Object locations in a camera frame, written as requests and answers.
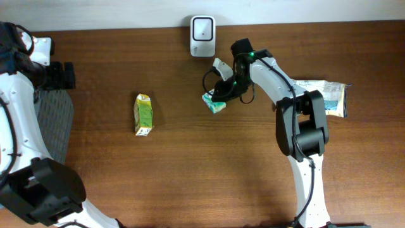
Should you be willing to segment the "green tissue pack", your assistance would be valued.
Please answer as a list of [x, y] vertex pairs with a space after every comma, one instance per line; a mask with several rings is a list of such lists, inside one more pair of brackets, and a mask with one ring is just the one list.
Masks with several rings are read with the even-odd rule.
[[212, 93], [214, 93], [214, 89], [210, 90], [209, 92], [205, 92], [202, 95], [202, 100], [205, 102], [207, 107], [215, 114], [222, 111], [226, 108], [225, 102], [213, 102], [212, 101]]

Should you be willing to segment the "green tea carton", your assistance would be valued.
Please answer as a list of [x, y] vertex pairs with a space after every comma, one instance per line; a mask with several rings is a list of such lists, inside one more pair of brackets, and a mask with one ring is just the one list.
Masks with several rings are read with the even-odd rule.
[[147, 136], [153, 129], [153, 109], [151, 99], [138, 94], [134, 103], [135, 135]]

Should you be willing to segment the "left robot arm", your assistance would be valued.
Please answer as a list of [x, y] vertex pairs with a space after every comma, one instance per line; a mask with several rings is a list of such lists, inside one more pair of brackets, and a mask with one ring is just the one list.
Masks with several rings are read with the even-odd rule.
[[73, 64], [51, 61], [53, 54], [50, 37], [1, 23], [1, 205], [30, 225], [120, 227], [44, 142], [36, 111], [41, 93], [75, 87]]

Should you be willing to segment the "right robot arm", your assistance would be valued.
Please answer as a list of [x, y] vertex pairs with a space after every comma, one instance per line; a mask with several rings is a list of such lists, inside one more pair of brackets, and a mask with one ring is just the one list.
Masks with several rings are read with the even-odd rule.
[[220, 67], [213, 67], [222, 78], [215, 84], [211, 99], [227, 102], [241, 98], [254, 86], [264, 90], [275, 105], [278, 147], [294, 174], [297, 213], [291, 227], [327, 227], [331, 222], [325, 204], [322, 163], [329, 132], [323, 95], [297, 85], [269, 50], [254, 50], [247, 38], [235, 41], [230, 49], [234, 57], [230, 76]]

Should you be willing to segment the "yellow snack bag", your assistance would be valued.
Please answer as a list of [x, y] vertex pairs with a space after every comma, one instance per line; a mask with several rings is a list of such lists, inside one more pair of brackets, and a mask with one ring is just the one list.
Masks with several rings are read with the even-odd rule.
[[347, 113], [347, 84], [328, 82], [326, 80], [294, 80], [294, 82], [307, 91], [321, 92], [326, 115], [346, 118]]

